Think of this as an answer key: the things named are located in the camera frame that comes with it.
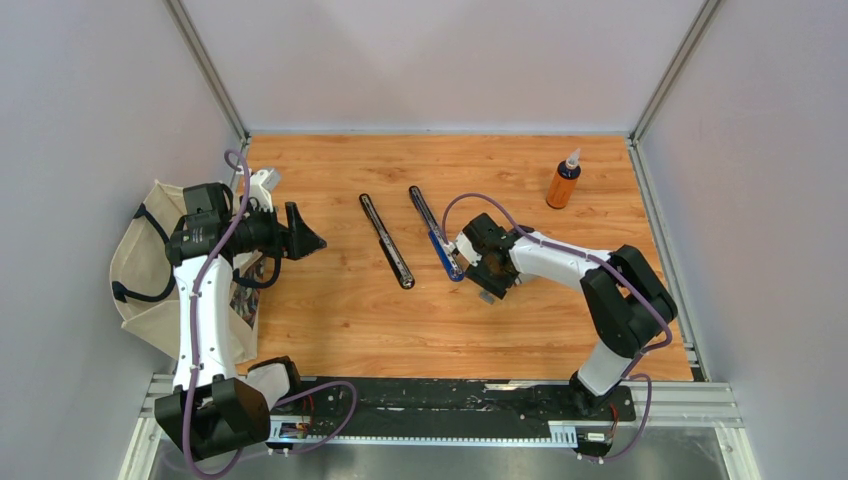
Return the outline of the blue stapler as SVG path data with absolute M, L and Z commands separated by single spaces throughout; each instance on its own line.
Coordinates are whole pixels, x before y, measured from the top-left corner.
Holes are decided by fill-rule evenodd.
M 446 275 L 453 282 L 462 281 L 464 278 L 464 271 L 452 253 L 447 240 L 444 238 L 444 234 L 437 224 L 433 212 L 426 203 L 420 188 L 416 185 L 412 185 L 409 187 L 408 193 L 416 211 L 419 213 L 427 227 L 428 238 L 446 272 Z

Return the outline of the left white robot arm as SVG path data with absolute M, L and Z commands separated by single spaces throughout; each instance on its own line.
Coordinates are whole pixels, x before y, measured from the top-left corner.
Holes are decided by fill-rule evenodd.
M 197 462 L 266 441 L 270 412 L 294 414 L 306 389 L 289 357 L 277 357 L 240 376 L 230 348 L 234 260 L 260 252 L 275 263 L 300 260 L 326 247 L 296 203 L 275 207 L 244 195 L 233 202 L 223 183 L 188 187 L 186 213 L 165 245 L 179 294 L 180 348 L 170 395 L 155 403 L 155 418 L 186 459 Z

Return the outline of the black stapler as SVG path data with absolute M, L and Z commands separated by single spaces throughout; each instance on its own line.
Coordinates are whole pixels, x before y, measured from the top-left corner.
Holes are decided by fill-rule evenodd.
M 359 195 L 359 202 L 378 235 L 379 245 L 399 286 L 405 290 L 412 289 L 415 286 L 415 278 L 379 216 L 371 197 L 367 193 L 362 193 Z

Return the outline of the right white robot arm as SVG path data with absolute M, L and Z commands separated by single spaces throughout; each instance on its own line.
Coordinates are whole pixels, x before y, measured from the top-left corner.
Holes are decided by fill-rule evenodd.
M 457 235 L 455 251 L 467 262 L 466 277 L 498 299 L 535 278 L 583 294 L 598 342 L 569 385 L 572 409 L 586 419 L 609 407 L 610 393 L 678 315 L 665 285 L 631 245 L 586 249 L 523 226 L 506 229 L 483 213 Z

